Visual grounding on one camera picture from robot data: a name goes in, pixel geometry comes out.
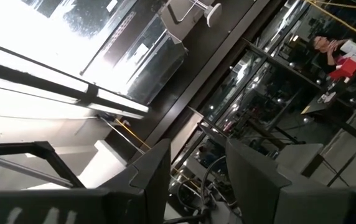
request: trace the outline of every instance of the person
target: person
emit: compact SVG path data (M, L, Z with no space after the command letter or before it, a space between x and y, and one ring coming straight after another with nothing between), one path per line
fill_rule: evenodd
M317 63L326 74L336 70L338 61L345 55L340 48L346 41L348 39L339 40L327 34L316 34L311 39L313 48L320 52Z

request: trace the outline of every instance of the red bag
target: red bag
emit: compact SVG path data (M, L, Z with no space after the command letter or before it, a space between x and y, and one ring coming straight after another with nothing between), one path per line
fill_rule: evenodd
M341 77L351 78L356 71L356 62L351 58L345 58L345 60L340 60L342 65L336 71L330 72L329 76L333 79L339 79Z

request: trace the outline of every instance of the floor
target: floor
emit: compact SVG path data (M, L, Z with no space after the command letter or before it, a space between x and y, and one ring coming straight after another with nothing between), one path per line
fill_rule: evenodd
M335 170L339 170L356 153L356 139L343 130L337 132L332 126L318 124L310 118L304 120L304 116L288 116L282 119L279 127L287 129L287 133L300 141L307 143L323 143L325 145L321 154ZM348 120L356 128L356 111ZM282 134L274 132L277 138L286 138ZM334 173L322 164L312 175L320 183L327 184L333 178ZM342 173L342 178L350 185L356 186L356 158ZM345 184L337 179L332 187L345 187Z

